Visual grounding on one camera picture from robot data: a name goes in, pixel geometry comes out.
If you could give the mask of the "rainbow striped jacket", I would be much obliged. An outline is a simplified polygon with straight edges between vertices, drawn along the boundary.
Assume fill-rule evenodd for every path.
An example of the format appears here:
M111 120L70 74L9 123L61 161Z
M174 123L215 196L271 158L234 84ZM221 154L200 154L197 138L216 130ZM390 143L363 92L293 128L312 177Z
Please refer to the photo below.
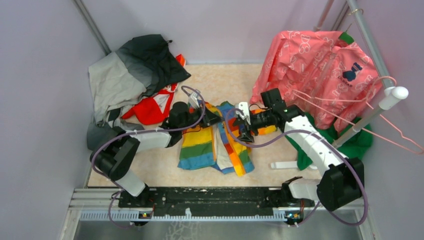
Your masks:
M211 167L223 174L235 173L241 177L255 169L252 149L234 141L225 123L210 127L185 130L177 167L198 170Z

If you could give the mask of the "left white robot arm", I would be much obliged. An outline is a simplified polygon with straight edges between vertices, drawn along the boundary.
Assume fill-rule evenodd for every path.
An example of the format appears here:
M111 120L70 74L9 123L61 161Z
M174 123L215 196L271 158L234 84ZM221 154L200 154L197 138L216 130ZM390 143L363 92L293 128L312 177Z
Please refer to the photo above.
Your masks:
M132 203L144 207L150 200L149 187L130 169L136 154L172 147L182 139L186 130L204 129L223 120L222 116L207 109L205 103L198 108L189 108L187 103L178 101L155 129L130 131L116 126L108 130L90 156L91 167L130 194Z

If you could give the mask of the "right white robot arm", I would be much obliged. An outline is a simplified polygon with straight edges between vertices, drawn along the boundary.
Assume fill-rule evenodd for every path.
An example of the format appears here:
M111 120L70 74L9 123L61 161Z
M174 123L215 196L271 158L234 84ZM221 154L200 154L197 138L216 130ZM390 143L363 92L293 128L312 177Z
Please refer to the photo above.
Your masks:
M278 89L261 93L265 110L253 113L247 102L238 103L232 124L239 128L235 141L254 148L259 130L274 126L288 136L312 160L320 179L294 177L281 187L281 199L295 206L301 199L319 201L328 211L335 211L365 197L364 165L358 158L348 158L335 149L309 122L297 105L287 105Z

